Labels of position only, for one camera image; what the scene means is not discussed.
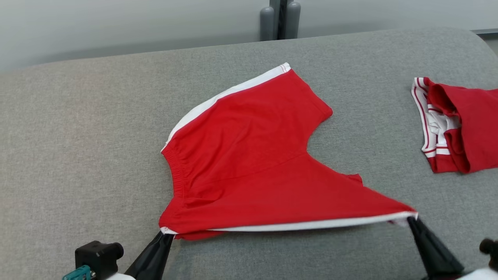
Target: gray wall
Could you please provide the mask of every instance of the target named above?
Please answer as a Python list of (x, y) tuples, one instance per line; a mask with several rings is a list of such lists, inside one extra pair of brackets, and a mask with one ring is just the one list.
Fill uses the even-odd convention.
[[(498, 28), (498, 0), (298, 0), (299, 37)], [(85, 57), (258, 40), (269, 0), (0, 0), (0, 71)]]
[(268, 0), (0, 0), (0, 70), (257, 41)]

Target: gray upholstery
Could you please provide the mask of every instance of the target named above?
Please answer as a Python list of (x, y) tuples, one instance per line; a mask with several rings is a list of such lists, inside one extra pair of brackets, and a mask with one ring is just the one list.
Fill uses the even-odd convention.
[[(498, 169), (433, 174), (413, 77), (498, 88), (471, 32), (389, 30), (64, 61), (0, 75), (2, 279), (59, 279), (74, 250), (120, 242), (120, 271), (172, 197), (160, 154), (195, 105), (283, 62), (334, 110), (312, 156), (419, 212), (468, 269), (498, 237)], [(409, 229), (387, 223), (174, 241), (165, 279), (419, 279)]]

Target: robotic arm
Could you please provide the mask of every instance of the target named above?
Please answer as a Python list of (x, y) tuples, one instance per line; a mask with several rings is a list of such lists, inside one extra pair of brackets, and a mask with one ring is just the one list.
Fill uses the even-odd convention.
[[(464, 267), (420, 219), (409, 217), (407, 220), (427, 271), (424, 280), (498, 279), (498, 241), (484, 239), (481, 242), (481, 252), (491, 257), (490, 269), (465, 276)], [(124, 274), (117, 273), (116, 264), (124, 254), (121, 244), (92, 241), (76, 249), (76, 270), (62, 280), (161, 280), (173, 238), (174, 235), (160, 231)], [(496, 275), (496, 278), (482, 278), (482, 273)]]

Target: teal connector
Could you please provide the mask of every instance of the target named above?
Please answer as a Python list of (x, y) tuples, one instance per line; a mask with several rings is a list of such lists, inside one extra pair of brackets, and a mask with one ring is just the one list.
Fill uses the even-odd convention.
[(67, 274), (62, 280), (90, 280), (91, 271), (89, 266), (81, 266), (75, 271)]

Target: red boxer shorts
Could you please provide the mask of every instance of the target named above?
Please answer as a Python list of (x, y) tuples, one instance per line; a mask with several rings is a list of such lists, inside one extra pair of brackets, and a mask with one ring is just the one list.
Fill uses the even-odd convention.
[(283, 231), (404, 220), (415, 210), (312, 158), (307, 142), (332, 109), (285, 63), (192, 109), (162, 154), (174, 197), (164, 233)]
[(415, 78), (412, 96), (423, 124), (422, 151), (433, 172), (498, 167), (498, 89), (482, 90)]

